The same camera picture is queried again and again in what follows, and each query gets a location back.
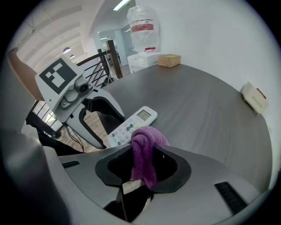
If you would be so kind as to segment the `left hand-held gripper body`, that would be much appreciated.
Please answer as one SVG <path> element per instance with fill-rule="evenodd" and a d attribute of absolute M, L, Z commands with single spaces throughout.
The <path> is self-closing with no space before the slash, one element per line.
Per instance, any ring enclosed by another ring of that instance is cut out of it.
<path fill-rule="evenodd" d="M 85 68 L 66 57 L 57 58 L 35 76 L 44 101 L 56 118 L 65 123 L 93 90 Z"/>

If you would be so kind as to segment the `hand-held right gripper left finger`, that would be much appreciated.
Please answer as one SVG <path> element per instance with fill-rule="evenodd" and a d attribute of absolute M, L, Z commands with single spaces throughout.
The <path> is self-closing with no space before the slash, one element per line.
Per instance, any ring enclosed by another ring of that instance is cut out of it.
<path fill-rule="evenodd" d="M 131 146 L 58 158 L 57 186 L 71 222 L 126 222 L 122 179 L 108 169 Z"/>

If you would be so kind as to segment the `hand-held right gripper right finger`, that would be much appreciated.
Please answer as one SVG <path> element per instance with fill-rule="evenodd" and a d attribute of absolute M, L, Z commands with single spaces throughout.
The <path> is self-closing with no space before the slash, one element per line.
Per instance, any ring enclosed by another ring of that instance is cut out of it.
<path fill-rule="evenodd" d="M 244 223 L 265 195 L 222 163 L 199 154 L 158 146 L 191 166 L 187 182 L 173 193 L 155 194 L 135 223 Z"/>

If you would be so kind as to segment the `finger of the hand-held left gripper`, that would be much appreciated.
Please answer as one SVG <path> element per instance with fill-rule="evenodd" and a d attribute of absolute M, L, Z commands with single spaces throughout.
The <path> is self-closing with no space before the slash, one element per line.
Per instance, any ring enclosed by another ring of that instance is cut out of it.
<path fill-rule="evenodd" d="M 84 121 L 85 107 L 77 107 L 66 120 L 66 125 L 73 129 L 80 137 L 97 149 L 106 149 L 103 141 L 92 131 Z"/>
<path fill-rule="evenodd" d="M 84 106 L 91 113 L 100 112 L 105 115 L 110 115 L 121 123 L 126 120 L 118 102 L 109 92 L 103 89 L 94 89 L 86 96 L 84 99 Z"/>

